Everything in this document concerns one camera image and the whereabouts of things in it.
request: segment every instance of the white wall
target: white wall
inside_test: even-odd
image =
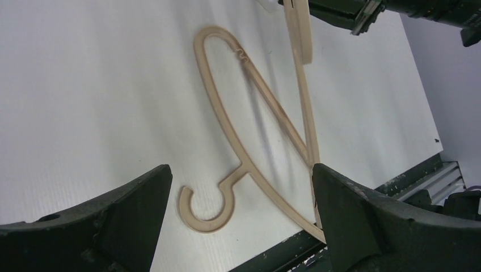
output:
[[[468,185],[481,184],[481,44],[462,45],[459,28],[402,16],[441,137]]]

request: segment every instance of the white surface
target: white surface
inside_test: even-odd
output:
[[[257,0],[257,2],[268,12],[273,13],[274,11],[282,8],[276,0]]]
[[[444,147],[466,185],[481,185],[481,43],[465,48],[459,28],[403,16],[419,75]]]
[[[158,164],[174,180],[152,271],[226,271],[299,231],[249,178],[230,223],[188,229],[176,200],[221,207],[216,188],[238,159],[210,107],[192,49],[218,24],[242,43],[302,133],[282,10],[256,1],[3,1],[0,4],[0,223],[28,222],[116,188]],[[313,20],[306,67],[322,160],[376,187],[441,151],[398,15],[350,36]],[[314,221],[306,167],[246,82],[235,56],[208,41],[234,126],[266,177]]]

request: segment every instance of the gray wall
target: gray wall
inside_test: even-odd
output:
[[[481,185],[481,44],[464,48],[459,28],[402,15],[441,137],[468,186]]]

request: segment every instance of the beige plastic hanger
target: beige plastic hanger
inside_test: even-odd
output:
[[[284,6],[286,12],[286,19],[289,26],[290,38],[292,41],[293,39],[296,39],[294,37],[300,36],[300,31],[298,30],[299,23],[296,19],[298,14],[294,10],[292,4],[284,4]],[[237,183],[246,174],[250,174],[252,179],[257,183],[261,190],[277,205],[277,207],[279,207],[286,215],[293,219],[304,230],[306,230],[318,240],[325,243],[326,239],[324,237],[323,231],[317,228],[315,225],[311,224],[308,220],[306,220],[302,215],[299,214],[298,211],[296,211],[289,203],[287,203],[287,201],[282,196],[279,195],[279,193],[270,185],[270,183],[258,170],[257,166],[249,157],[246,149],[242,146],[241,140],[237,136],[237,133],[235,132],[229,120],[229,117],[227,116],[227,113],[222,105],[222,101],[217,92],[212,73],[210,72],[209,63],[205,53],[204,42],[208,37],[212,36],[223,39],[229,45],[232,51],[236,52],[237,56],[241,60],[245,71],[250,76],[251,80],[255,83],[264,100],[273,111],[283,131],[287,133],[306,165],[311,169],[310,171],[312,171],[314,163],[320,161],[317,136],[314,126],[314,118],[312,115],[312,107],[310,104],[309,92],[307,90],[307,81],[302,67],[303,60],[309,60],[309,56],[307,56],[306,58],[302,58],[303,60],[301,60],[300,56],[303,52],[301,49],[301,44],[295,45],[294,43],[292,43],[292,47],[294,63],[296,65],[296,73],[298,77],[299,93],[301,94],[301,106],[304,119],[307,147],[306,145],[304,145],[302,138],[299,136],[296,129],[292,125],[289,117],[272,94],[271,90],[267,86],[260,73],[257,71],[254,64],[250,61],[248,55],[241,47],[237,39],[230,32],[221,27],[214,26],[204,28],[197,34],[194,41],[194,50],[197,58],[197,64],[204,82],[205,89],[207,90],[210,102],[214,108],[217,118],[234,152],[240,159],[241,164],[236,170],[229,174],[218,185],[223,196],[223,207],[222,211],[215,218],[211,220],[200,220],[194,216],[191,209],[193,190],[187,186],[185,186],[180,193],[180,216],[182,217],[186,225],[188,225],[195,231],[210,233],[219,230],[228,223],[234,212],[234,184]],[[318,218],[319,215],[316,210],[316,219],[318,221],[318,224],[320,224],[320,220],[318,220]]]
[[[291,46],[297,48],[303,64],[312,63],[313,29],[308,0],[284,0],[284,13],[289,35],[294,35],[290,37]]]

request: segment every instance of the hanger hook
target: hanger hook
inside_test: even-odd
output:
[[[240,166],[219,183],[219,190],[223,198],[222,210],[216,217],[210,220],[201,220],[193,214],[192,197],[194,191],[192,188],[184,186],[179,198],[179,212],[184,223],[191,229],[202,233],[216,232],[224,227],[234,213],[235,197],[233,186],[241,180],[246,173],[245,169]]]

